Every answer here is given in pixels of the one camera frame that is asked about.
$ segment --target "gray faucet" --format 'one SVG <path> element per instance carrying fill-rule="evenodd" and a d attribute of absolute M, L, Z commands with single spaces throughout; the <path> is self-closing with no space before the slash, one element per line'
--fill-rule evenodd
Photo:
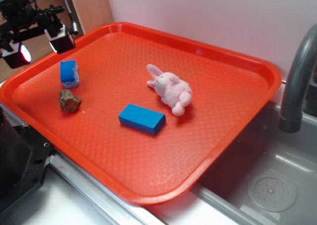
<path fill-rule="evenodd" d="M 317 24 L 305 35 L 289 72 L 278 126 L 294 133 L 300 130 L 303 111 L 317 116 Z"/>

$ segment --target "drain strainer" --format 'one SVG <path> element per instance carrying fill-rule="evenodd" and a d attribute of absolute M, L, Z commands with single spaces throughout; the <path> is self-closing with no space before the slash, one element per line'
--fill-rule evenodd
<path fill-rule="evenodd" d="M 296 187 L 292 181 L 276 172 L 264 172 L 253 176 L 248 183 L 251 201 L 261 209 L 280 212 L 296 201 Z"/>

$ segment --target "tray rim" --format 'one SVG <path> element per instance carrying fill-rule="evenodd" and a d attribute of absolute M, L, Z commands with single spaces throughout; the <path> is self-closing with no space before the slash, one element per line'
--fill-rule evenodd
<path fill-rule="evenodd" d="M 132 202 L 132 203 L 140 204 L 140 205 L 149 205 L 149 204 L 157 204 L 157 203 L 165 202 L 167 200 L 173 199 L 181 195 L 182 193 L 186 192 L 199 179 L 199 177 L 204 173 L 204 171 L 206 171 L 212 165 L 212 163 L 216 160 L 216 158 L 221 155 L 221 153 L 230 145 L 232 140 L 234 140 L 234 138 L 237 136 L 236 132 L 239 131 L 240 133 L 248 125 L 248 123 L 257 115 L 257 113 L 265 106 L 265 104 L 270 100 L 270 98 L 275 94 L 275 92 L 279 89 L 282 82 L 282 78 L 281 78 L 280 71 L 277 69 L 275 65 L 273 65 L 272 63 L 266 60 L 262 60 L 253 56 L 241 54 L 232 50 L 227 50 L 227 49 L 216 47 L 213 45 L 197 42 L 194 40 L 186 39 L 183 37 L 179 37 L 176 35 L 172 35 L 169 33 L 150 29 L 150 28 L 132 24 L 132 23 L 118 22 L 118 23 L 103 25 L 101 27 L 96 28 L 95 30 L 91 31 L 88 34 L 81 36 L 80 38 L 75 40 L 76 49 L 66 52 L 62 55 L 51 53 L 47 55 L 46 57 L 42 58 L 41 60 L 31 64 L 30 66 L 26 67 L 25 69 L 21 70 L 20 72 L 8 78 L 4 82 L 4 84 L 0 87 L 0 101 L 6 107 L 8 107 L 8 109 L 10 109 L 13 113 L 15 113 L 18 117 L 20 117 L 25 122 L 28 122 L 28 124 L 30 124 L 35 129 L 37 129 L 42 135 L 50 139 L 53 145 L 54 144 L 66 145 L 67 143 L 65 143 L 63 139 L 59 137 L 54 137 L 52 132 L 42 127 L 40 123 L 36 121 L 35 118 L 33 118 L 31 115 L 28 115 L 17 105 L 13 104 L 10 101 L 10 95 L 14 92 L 14 90 L 20 84 L 28 81 L 29 79 L 31 79 L 38 73 L 51 67 L 52 62 L 54 62 L 53 64 L 55 64 L 63 60 L 64 58 L 78 51 L 79 49 L 85 47 L 88 43 L 91 43 L 106 34 L 128 33 L 132 35 L 137 35 L 140 32 L 142 32 L 143 34 L 144 33 L 146 34 L 145 36 L 140 36 L 141 38 L 163 43 L 163 44 L 164 42 L 169 40 L 173 43 L 172 47 L 192 53 L 192 54 L 200 55 L 200 54 L 197 54 L 197 50 L 198 49 L 204 50 L 205 54 L 207 55 L 204 55 L 202 57 L 210 58 L 211 56 L 210 54 L 214 54 L 213 55 L 214 57 L 217 57 L 217 54 L 219 55 L 218 57 L 225 56 L 224 59 L 228 61 L 227 63 L 230 65 L 237 64 L 237 62 L 239 61 L 243 61 L 245 63 L 249 62 L 253 65 L 253 67 L 246 66 L 243 69 L 249 70 L 257 74 L 266 74 L 267 78 L 263 77 L 262 75 L 261 76 L 268 83 L 268 90 L 261 97 L 261 99 L 257 101 L 255 105 L 248 111 L 248 113 L 245 114 L 241 118 L 241 120 L 231 129 L 231 131 L 226 135 L 226 137 L 217 144 L 217 146 L 212 150 L 212 152 L 210 152 L 206 156 L 206 158 L 196 167 L 196 169 L 191 174 L 189 174 L 189 176 L 178 187 L 168 192 L 165 192 L 159 195 L 153 195 L 153 196 L 139 195 L 134 193 L 130 189 L 128 189 L 125 185 L 121 183 L 118 184 L 116 178 L 114 178 L 111 174 L 107 173 L 106 171 L 101 170 L 93 162 L 88 161 L 85 164 L 80 165 L 80 167 L 82 167 L 88 173 L 91 173 L 91 171 L 93 171 L 94 173 L 91 173 L 91 175 L 93 177 L 96 177 L 96 179 L 99 180 L 103 185 L 108 186 L 107 184 L 109 183 L 111 183 L 112 185 L 115 184 L 115 186 L 110 186 L 109 189 L 111 189 L 114 193 L 118 194 L 123 199 L 128 200 L 129 202 Z M 62 152 L 64 154 L 65 152 L 71 152 L 71 156 L 69 155 L 66 155 L 66 156 L 68 156 L 74 162 L 76 162 L 77 158 L 85 157 L 85 155 L 77 152 L 76 150 L 73 150 L 68 145 L 63 148 Z"/>

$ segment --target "blue foam cube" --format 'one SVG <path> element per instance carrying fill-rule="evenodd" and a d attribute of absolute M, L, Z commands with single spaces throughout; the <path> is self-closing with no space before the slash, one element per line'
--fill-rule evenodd
<path fill-rule="evenodd" d="M 60 81 L 66 88 L 73 88 L 79 84 L 78 66 L 75 60 L 60 62 Z"/>
<path fill-rule="evenodd" d="M 128 104 L 119 114 L 119 121 L 127 126 L 156 135 L 165 124 L 166 117 L 160 112 Z"/>

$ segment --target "blue rectangular block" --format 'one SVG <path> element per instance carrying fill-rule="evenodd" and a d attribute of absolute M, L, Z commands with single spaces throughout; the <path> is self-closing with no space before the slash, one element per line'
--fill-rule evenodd
<path fill-rule="evenodd" d="M 60 81 L 66 88 L 72 88 L 78 85 L 78 66 L 75 60 L 60 62 Z"/>
<path fill-rule="evenodd" d="M 160 112 L 128 104 L 119 114 L 119 121 L 127 126 L 156 135 L 165 124 L 166 117 Z"/>

